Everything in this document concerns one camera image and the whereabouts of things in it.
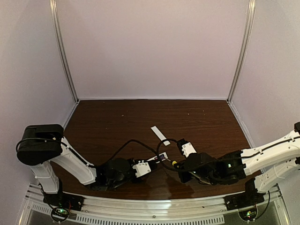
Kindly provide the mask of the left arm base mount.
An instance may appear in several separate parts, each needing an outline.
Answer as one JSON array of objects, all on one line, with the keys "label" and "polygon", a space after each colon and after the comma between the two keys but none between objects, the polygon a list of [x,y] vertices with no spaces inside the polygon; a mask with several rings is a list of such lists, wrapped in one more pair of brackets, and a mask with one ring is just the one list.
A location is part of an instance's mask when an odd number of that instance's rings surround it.
[{"label": "left arm base mount", "polygon": [[57,223],[66,221],[71,210],[81,211],[84,201],[82,196],[66,193],[43,194],[43,196],[43,202],[51,208],[51,218]]}]

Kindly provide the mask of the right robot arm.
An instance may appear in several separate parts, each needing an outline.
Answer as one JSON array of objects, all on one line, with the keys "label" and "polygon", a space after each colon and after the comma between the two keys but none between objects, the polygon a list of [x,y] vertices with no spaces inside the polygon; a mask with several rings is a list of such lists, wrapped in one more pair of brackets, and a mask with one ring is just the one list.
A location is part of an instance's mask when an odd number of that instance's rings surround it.
[{"label": "right robot arm", "polygon": [[180,169],[183,183],[196,178],[202,184],[231,185],[253,173],[268,167],[268,171],[256,176],[245,185],[245,191],[266,193],[280,180],[300,168],[300,124],[284,137],[260,147],[237,150],[220,158],[205,152],[197,153],[193,145],[184,139],[178,144],[181,162],[172,162]]}]

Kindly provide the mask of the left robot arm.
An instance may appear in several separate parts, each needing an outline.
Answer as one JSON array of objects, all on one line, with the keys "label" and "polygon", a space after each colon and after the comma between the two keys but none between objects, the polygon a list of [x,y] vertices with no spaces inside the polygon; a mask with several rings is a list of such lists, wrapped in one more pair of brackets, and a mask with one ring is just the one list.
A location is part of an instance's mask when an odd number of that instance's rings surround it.
[{"label": "left robot arm", "polygon": [[17,158],[28,165],[47,194],[62,190],[60,179],[51,166],[54,162],[84,186],[95,191],[116,189],[128,181],[138,181],[151,172],[145,161],[116,158],[96,166],[84,159],[64,137],[59,124],[31,125],[16,145]]}]

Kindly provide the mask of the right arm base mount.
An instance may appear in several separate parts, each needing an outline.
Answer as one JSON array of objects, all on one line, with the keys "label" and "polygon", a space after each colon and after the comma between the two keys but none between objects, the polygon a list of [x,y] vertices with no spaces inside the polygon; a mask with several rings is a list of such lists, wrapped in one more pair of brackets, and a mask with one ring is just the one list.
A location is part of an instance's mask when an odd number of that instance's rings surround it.
[{"label": "right arm base mount", "polygon": [[246,222],[255,221],[258,218],[257,204],[264,202],[264,194],[246,194],[246,192],[227,195],[224,197],[228,211],[238,210],[239,217]]}]

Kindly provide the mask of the white battery cover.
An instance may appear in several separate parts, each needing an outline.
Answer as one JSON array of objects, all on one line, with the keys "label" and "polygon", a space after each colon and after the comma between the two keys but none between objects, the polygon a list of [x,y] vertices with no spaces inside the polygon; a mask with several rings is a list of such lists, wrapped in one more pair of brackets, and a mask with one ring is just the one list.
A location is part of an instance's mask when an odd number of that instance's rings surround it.
[{"label": "white battery cover", "polygon": [[157,126],[152,126],[151,130],[154,132],[154,134],[159,138],[159,140],[163,141],[163,144],[165,146],[170,145],[171,143],[167,140],[165,135],[157,128]]}]

